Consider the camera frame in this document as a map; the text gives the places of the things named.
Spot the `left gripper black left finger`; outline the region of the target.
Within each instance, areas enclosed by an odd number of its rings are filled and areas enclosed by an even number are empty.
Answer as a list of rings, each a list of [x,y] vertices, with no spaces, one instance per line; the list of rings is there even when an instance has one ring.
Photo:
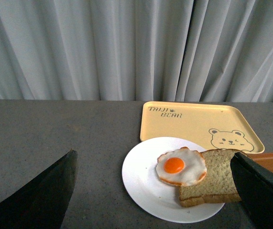
[[[77,152],[67,154],[0,202],[0,229],[59,229],[77,178]]]

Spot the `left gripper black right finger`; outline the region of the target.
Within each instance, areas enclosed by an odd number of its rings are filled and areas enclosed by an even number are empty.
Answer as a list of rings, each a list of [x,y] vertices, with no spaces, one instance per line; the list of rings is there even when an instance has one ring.
[[[234,184],[244,208],[257,229],[273,229],[273,172],[242,152],[230,161]]]

